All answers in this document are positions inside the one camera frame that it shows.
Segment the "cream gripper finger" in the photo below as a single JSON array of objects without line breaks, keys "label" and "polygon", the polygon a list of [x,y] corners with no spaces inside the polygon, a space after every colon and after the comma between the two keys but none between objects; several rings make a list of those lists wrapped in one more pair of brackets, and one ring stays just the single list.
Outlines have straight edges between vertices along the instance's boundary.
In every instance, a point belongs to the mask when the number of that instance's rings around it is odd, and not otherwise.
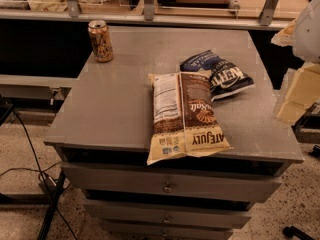
[{"label": "cream gripper finger", "polygon": [[285,74],[275,108],[275,118],[295,124],[320,98],[320,65],[306,63]]},{"label": "cream gripper finger", "polygon": [[296,22],[297,20],[294,19],[285,28],[276,33],[272,37],[271,43],[280,47],[292,46]]}]

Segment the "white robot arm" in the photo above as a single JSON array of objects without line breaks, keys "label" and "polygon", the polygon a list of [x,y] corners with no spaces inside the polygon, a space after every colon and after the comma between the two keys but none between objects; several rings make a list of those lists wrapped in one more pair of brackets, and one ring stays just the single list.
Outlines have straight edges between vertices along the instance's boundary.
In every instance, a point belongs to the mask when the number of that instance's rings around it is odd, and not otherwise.
[{"label": "white robot arm", "polygon": [[294,125],[320,97],[320,0],[311,0],[271,42],[291,46],[293,54],[306,63],[294,73],[276,115],[279,121]]}]

